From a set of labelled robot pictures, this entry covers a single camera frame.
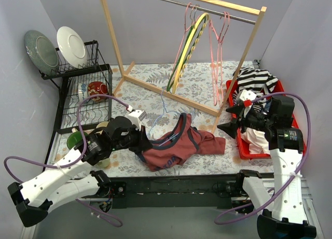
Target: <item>black and white striped shirt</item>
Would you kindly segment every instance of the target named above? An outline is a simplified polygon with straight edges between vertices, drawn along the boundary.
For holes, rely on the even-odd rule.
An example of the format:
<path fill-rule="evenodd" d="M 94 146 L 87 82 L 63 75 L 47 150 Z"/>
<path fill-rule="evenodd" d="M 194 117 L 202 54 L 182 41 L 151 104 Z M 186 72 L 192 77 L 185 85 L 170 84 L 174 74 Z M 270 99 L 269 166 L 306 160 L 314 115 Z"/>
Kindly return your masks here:
<path fill-rule="evenodd" d="M 272 93 L 278 79 L 265 69 L 254 69 L 242 67 L 237 77 L 238 87 L 232 94 L 235 102 L 238 93 L 242 90 L 251 90 L 256 93 L 257 97 Z M 266 99 L 253 105 L 257 112 L 260 112 L 266 104 Z"/>

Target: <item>black wire dish rack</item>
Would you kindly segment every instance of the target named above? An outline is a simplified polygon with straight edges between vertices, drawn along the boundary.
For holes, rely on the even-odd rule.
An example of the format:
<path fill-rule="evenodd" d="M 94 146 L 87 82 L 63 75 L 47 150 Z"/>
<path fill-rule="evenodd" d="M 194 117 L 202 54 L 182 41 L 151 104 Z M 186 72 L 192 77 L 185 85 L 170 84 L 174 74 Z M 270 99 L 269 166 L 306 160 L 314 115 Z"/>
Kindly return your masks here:
<path fill-rule="evenodd" d="M 108 93 L 112 94 L 112 70 L 109 64 L 105 63 L 103 56 L 98 49 L 96 40 L 85 42 L 88 62 L 78 68 L 71 66 L 59 52 L 59 69 L 50 75 L 41 71 L 44 80 L 50 80 L 59 90 L 59 103 L 54 121 L 52 141 L 56 133 L 71 133 L 72 128 L 78 128 L 76 112 L 80 103 L 78 98 L 78 84 L 88 85 L 93 81 L 101 81 L 107 85 Z M 56 78 L 62 78 L 62 84 L 58 84 Z M 94 129 L 98 123 L 108 121 L 111 118 L 112 100 L 104 99 L 100 102 L 89 100 L 81 107 L 80 120 L 84 130 Z"/>

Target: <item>floral mat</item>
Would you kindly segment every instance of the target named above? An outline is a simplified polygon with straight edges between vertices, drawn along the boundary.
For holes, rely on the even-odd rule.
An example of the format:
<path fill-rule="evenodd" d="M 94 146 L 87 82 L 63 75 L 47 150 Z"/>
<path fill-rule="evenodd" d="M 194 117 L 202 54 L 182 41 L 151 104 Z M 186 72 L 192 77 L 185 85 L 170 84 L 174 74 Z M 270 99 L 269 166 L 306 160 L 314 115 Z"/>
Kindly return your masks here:
<path fill-rule="evenodd" d="M 223 89 L 226 93 L 225 82 L 232 78 L 232 74 L 238 62 L 223 62 Z M 153 85 L 165 88 L 172 70 L 172 64 L 139 64 L 135 65 L 130 73 L 131 76 L 146 81 Z M 253 67 L 252 62 L 245 62 L 245 67 Z M 112 66 L 113 89 L 121 79 L 117 66 Z M 176 94 L 202 103 L 209 107 L 213 106 L 213 94 L 211 84 L 210 63 L 189 63 L 178 85 Z M 164 114 L 157 122 L 156 119 L 163 114 L 161 96 L 155 92 L 146 90 L 130 82 L 124 82 L 116 95 L 119 99 L 128 103 L 135 109 L 145 110 L 146 118 L 143 125 L 146 126 L 149 138 L 159 138 L 171 131 L 178 120 L 179 113 L 192 115 L 192 126 L 199 130 L 211 131 L 215 117 L 202 111 L 188 107 L 169 98 L 163 97 L 167 111 L 175 111 Z M 112 102 L 112 117 L 126 115 L 124 107 L 117 102 Z M 219 124 L 230 120 L 230 115 L 223 111 Z M 171 176 L 171 175 L 207 175 L 207 174 L 234 174 L 241 169 L 251 169 L 259 172 L 273 172 L 271 159 L 242 160 L 239 157 L 237 142 L 221 130 L 216 130 L 215 136 L 226 139 L 224 155 L 199 155 L 195 154 L 182 166 L 151 172 L 144 163 L 132 152 L 121 150 L 113 152 L 110 156 L 110 164 L 104 168 L 109 177 L 135 177 L 135 176 Z M 68 153 L 66 141 L 69 134 L 58 135 L 56 148 L 50 156 L 49 163 L 61 159 Z"/>

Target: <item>red basket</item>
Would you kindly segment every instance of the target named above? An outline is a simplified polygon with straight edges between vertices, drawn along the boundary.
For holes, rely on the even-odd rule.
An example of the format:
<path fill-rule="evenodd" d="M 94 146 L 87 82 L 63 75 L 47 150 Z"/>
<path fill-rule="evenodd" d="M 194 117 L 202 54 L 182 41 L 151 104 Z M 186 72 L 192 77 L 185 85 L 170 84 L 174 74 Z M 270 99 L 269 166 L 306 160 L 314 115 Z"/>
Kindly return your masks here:
<path fill-rule="evenodd" d="M 231 83 L 231 80 L 228 80 L 226 82 L 227 89 L 229 88 L 230 83 Z M 232 94 L 237 89 L 237 87 L 238 87 L 238 82 L 235 81 L 235 83 L 233 85 L 233 88 L 232 88 L 232 90 L 231 90 L 231 92 L 229 94 L 229 97 L 228 97 L 229 106 L 233 106 L 233 97 L 232 97 Z M 276 83 L 276 86 L 275 86 L 273 92 L 281 92 L 281 91 L 284 91 L 284 88 L 282 87 L 281 82 L 278 81 Z M 297 125 L 297 122 L 296 122 L 296 119 L 295 119 L 294 115 L 293 115 L 293 118 L 294 118 L 294 120 L 293 120 L 292 126 L 298 129 L 299 126 Z M 266 154 L 266 153 L 250 154 L 250 152 L 249 152 L 249 143 L 247 143 L 243 139 L 241 139 L 240 129 L 238 129 L 237 141 L 238 141 L 239 154 L 240 154 L 240 158 L 241 159 L 243 159 L 243 160 L 251 160 L 251 159 L 267 159 L 267 158 L 270 158 L 270 155 Z"/>

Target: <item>green bowl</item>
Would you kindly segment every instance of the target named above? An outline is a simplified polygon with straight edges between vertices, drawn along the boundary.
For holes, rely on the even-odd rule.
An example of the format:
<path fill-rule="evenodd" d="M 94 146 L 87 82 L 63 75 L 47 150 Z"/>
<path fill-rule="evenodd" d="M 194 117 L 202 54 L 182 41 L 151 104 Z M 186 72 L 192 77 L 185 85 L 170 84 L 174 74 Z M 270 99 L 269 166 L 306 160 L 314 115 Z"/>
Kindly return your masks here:
<path fill-rule="evenodd" d="M 72 133 L 69 138 L 67 139 L 67 147 L 70 149 L 72 149 L 73 147 L 75 147 L 75 145 L 77 143 L 79 143 L 81 140 L 83 140 L 81 132 L 80 131 L 76 131 L 74 133 Z"/>

